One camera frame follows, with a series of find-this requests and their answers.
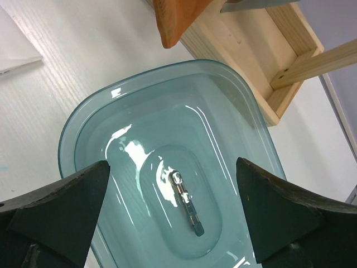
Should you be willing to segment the white underwear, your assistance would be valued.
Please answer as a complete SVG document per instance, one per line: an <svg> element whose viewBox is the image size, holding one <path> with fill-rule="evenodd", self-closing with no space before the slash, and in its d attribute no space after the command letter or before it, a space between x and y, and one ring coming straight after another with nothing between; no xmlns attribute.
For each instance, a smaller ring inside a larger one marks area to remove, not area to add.
<svg viewBox="0 0 357 268"><path fill-rule="evenodd" d="M40 60L41 54L1 7L1 75Z"/></svg>

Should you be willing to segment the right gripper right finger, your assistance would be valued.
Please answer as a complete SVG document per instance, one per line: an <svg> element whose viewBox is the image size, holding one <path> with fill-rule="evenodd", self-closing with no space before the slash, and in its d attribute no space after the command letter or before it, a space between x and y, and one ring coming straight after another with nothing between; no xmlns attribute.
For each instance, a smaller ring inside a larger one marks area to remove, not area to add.
<svg viewBox="0 0 357 268"><path fill-rule="evenodd" d="M262 267L356 267L356 206L238 158L237 184Z"/></svg>

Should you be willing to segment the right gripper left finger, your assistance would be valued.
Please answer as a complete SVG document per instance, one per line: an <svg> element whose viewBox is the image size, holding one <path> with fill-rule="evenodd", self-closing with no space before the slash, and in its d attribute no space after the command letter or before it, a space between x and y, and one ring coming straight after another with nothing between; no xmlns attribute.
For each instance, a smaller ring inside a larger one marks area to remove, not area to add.
<svg viewBox="0 0 357 268"><path fill-rule="evenodd" d="M110 174L98 161L1 202L1 267L84 267Z"/></svg>

